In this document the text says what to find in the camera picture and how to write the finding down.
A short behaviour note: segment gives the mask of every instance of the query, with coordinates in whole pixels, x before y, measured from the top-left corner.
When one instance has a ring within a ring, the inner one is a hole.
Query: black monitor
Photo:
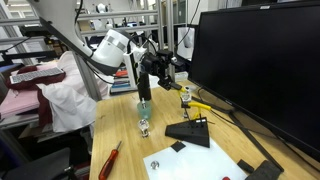
[[[201,13],[189,80],[320,161],[320,2]]]

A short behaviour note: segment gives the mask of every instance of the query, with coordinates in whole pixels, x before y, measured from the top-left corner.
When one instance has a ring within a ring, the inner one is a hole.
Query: black chair
[[[56,180],[65,177],[75,180],[77,178],[69,164],[69,158],[70,149],[64,148],[9,171],[4,180]]]

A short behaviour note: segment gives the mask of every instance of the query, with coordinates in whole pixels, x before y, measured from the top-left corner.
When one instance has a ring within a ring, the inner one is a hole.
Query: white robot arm
[[[125,31],[110,29],[96,51],[86,46],[75,33],[77,0],[28,0],[41,24],[58,39],[81,55],[98,72],[114,74],[121,62],[131,36]]]

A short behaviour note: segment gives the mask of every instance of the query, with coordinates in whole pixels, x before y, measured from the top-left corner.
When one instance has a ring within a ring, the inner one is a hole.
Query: red screwdriver handle
[[[112,150],[108,160],[106,161],[106,163],[103,165],[103,168],[101,169],[101,172],[99,174],[99,180],[107,179],[107,177],[109,176],[112,170],[114,161],[116,160],[117,156],[118,156],[118,150],[117,149]]]

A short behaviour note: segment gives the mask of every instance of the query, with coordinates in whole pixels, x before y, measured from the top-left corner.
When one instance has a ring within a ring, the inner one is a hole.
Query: wooden desk
[[[217,103],[219,101],[216,98],[211,98],[211,100]],[[132,93],[98,103],[90,179],[96,180],[98,178],[111,150],[120,140],[122,140],[122,145],[119,156],[109,179],[148,179],[143,158],[165,149],[177,141],[164,135],[167,125],[185,121],[182,118],[183,109],[180,108],[177,91],[166,91],[162,88],[152,89],[152,119],[149,128],[151,134],[148,138],[142,138],[137,127],[139,116],[136,104],[138,102],[138,93]],[[192,108],[189,112],[190,115],[193,115],[196,108]],[[202,111],[202,115],[206,116],[208,121],[215,123],[208,124],[210,136],[234,162],[237,163],[243,159],[257,168],[265,160],[265,157],[239,128],[226,124],[206,110]],[[264,127],[243,114],[237,114],[237,117],[241,121],[245,119],[242,123],[248,128],[269,133]],[[318,172],[294,155],[280,141],[261,135],[254,134],[254,136],[285,169],[285,172],[280,175],[280,179],[311,180],[320,178]]]

